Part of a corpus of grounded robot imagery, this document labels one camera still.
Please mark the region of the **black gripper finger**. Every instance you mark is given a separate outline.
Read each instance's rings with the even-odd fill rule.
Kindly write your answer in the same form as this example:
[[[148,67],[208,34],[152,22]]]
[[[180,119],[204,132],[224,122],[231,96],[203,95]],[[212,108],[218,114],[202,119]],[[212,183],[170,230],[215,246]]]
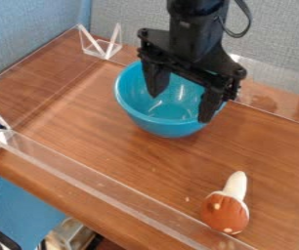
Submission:
[[[216,111],[219,110],[223,102],[223,90],[210,87],[202,97],[199,109],[199,121],[202,123],[211,122]]]
[[[143,61],[143,71],[150,95],[156,98],[168,87],[171,69],[166,62]]]

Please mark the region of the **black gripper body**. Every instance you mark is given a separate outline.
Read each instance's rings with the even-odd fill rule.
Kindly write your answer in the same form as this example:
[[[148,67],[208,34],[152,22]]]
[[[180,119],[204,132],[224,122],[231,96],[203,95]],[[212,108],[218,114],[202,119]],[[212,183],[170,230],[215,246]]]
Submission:
[[[224,102],[236,99],[247,69],[227,55],[220,42],[199,59],[192,60],[178,55],[186,51],[186,45],[178,51],[172,50],[172,38],[167,30],[142,28],[139,38],[142,62],[167,63],[171,74],[175,73],[206,88],[222,89]]]

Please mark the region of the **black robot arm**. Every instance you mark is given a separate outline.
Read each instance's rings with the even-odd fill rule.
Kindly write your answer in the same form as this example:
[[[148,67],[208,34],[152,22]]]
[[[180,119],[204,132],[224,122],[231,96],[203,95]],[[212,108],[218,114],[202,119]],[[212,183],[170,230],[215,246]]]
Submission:
[[[139,57],[150,94],[158,97],[174,74],[206,88],[199,104],[199,121],[208,123],[224,102],[238,97],[247,69],[223,49],[224,35],[240,38],[226,26],[230,3],[247,16],[244,0],[167,0],[170,28],[139,30]]]

